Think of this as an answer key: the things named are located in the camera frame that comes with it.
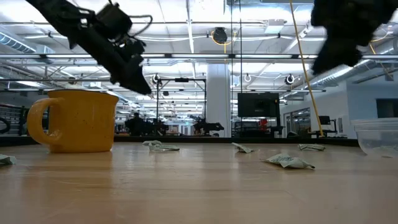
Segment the wooden table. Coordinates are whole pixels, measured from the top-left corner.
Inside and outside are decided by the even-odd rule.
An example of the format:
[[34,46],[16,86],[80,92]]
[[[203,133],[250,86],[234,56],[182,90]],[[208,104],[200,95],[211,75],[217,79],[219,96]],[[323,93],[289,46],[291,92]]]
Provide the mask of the wooden table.
[[[398,223],[398,161],[359,148],[176,144],[149,152],[48,154],[43,146],[0,148],[0,223]],[[284,170],[261,159],[300,156],[316,170]]]

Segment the plastic bowl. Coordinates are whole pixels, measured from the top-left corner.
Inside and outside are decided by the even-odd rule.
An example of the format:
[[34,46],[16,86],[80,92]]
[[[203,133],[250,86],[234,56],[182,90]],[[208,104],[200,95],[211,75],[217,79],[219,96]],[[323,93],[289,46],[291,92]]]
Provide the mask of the plastic bowl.
[[398,118],[355,120],[352,124],[367,155],[398,157]]

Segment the speckled yellow mug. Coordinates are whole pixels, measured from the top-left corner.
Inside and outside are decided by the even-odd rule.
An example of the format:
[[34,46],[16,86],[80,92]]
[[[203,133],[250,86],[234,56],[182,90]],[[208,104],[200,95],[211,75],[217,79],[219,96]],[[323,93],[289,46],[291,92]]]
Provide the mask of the speckled yellow mug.
[[[29,134],[50,146],[51,152],[105,152],[113,145],[115,107],[118,98],[84,90],[55,90],[36,101],[27,116]],[[42,127],[44,110],[50,107],[49,133]]]

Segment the white column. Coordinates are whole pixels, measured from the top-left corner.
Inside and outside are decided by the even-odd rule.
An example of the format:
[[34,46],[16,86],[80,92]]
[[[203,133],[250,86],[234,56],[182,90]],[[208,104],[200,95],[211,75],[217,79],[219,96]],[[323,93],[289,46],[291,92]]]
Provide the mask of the white column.
[[230,72],[227,64],[210,64],[207,66],[207,107],[208,123],[220,123],[225,130],[212,132],[220,137],[231,137],[231,90]]

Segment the crumpled tea bag wrapper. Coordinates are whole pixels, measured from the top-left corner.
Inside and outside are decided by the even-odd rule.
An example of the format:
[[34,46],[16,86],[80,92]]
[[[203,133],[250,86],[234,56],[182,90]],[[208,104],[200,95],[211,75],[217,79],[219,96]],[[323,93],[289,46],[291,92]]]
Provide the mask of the crumpled tea bag wrapper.
[[289,167],[289,168],[299,168],[299,169],[304,169],[306,167],[311,167],[312,169],[315,169],[315,166],[305,162],[299,157],[291,157],[290,155],[286,153],[281,153],[275,156],[272,156],[271,158],[266,159],[266,162],[270,162],[273,164],[280,164],[283,168]]
[[324,151],[326,149],[325,146],[321,146],[318,144],[299,144],[298,148],[302,150],[309,150],[309,151]]
[[235,148],[236,148],[237,150],[239,150],[239,152],[245,152],[245,153],[254,152],[253,149],[250,149],[249,147],[246,147],[246,146],[242,146],[242,145],[240,145],[240,144],[232,143],[232,145],[234,145]]
[[14,165],[17,164],[17,159],[14,156],[6,156],[0,154],[0,165],[1,164]]
[[150,151],[178,151],[180,150],[177,146],[163,145],[160,141],[144,141],[143,146],[148,146]]

